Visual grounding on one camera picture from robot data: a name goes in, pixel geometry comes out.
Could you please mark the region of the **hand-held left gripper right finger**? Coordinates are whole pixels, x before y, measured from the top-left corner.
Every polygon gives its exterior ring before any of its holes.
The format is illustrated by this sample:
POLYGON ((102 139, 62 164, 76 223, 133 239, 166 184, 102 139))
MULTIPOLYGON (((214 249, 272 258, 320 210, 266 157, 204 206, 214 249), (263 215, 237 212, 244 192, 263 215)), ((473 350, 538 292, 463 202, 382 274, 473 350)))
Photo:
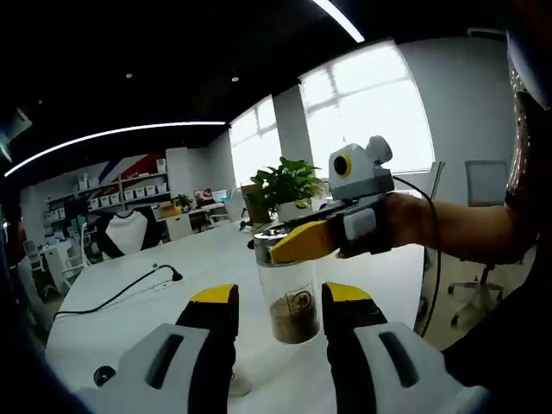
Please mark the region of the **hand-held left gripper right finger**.
POLYGON ((389 323, 362 289, 322 286, 323 331, 340 413, 483 413, 490 392, 450 375, 442 353, 389 323))

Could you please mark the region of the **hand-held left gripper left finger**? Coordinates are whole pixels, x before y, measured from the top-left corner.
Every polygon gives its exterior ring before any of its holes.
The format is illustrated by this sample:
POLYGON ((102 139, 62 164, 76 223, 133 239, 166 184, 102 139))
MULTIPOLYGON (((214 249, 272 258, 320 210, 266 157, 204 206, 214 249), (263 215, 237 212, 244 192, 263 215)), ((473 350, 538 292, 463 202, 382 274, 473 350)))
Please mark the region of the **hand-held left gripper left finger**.
POLYGON ((129 348, 117 369, 100 367, 78 398, 91 413, 224 413, 239 323, 236 284, 191 297, 175 324, 129 348))

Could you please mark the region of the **person's right hand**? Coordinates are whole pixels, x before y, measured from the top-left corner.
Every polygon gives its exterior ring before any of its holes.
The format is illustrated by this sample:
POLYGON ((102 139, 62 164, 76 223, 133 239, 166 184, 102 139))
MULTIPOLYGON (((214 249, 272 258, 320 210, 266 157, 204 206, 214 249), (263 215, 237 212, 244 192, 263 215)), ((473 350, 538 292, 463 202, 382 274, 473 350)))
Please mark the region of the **person's right hand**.
POLYGON ((393 192, 375 207, 376 230, 356 241, 352 247, 340 250, 339 259, 360 254, 381 254, 393 248, 417 244, 435 248, 436 225, 431 206, 412 195, 393 192))

